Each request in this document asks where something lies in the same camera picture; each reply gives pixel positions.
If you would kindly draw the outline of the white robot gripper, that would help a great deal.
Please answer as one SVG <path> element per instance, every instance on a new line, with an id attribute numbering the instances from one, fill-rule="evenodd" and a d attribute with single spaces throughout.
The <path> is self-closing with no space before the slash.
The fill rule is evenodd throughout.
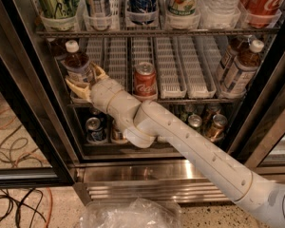
<path id="1" fill-rule="evenodd" d="M 70 90 L 81 99 L 91 100 L 93 106 L 103 113 L 124 113 L 127 100 L 124 87 L 108 78 L 105 71 L 97 64 L 91 62 L 90 68 L 93 72 L 93 82 L 97 84 L 91 88 L 89 83 L 74 82 L 70 78 L 65 78 Z"/>

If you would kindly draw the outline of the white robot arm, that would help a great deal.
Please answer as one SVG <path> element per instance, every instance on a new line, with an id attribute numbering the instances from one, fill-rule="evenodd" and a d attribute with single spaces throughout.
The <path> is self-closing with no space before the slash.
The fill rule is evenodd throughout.
<path id="1" fill-rule="evenodd" d="M 92 83 L 66 77 L 68 87 L 81 99 L 111 116 L 135 146 L 148 148 L 165 138 L 231 202 L 272 228 L 285 228 L 285 184 L 261 177 L 189 127 L 162 105 L 139 101 L 97 65 Z"/>

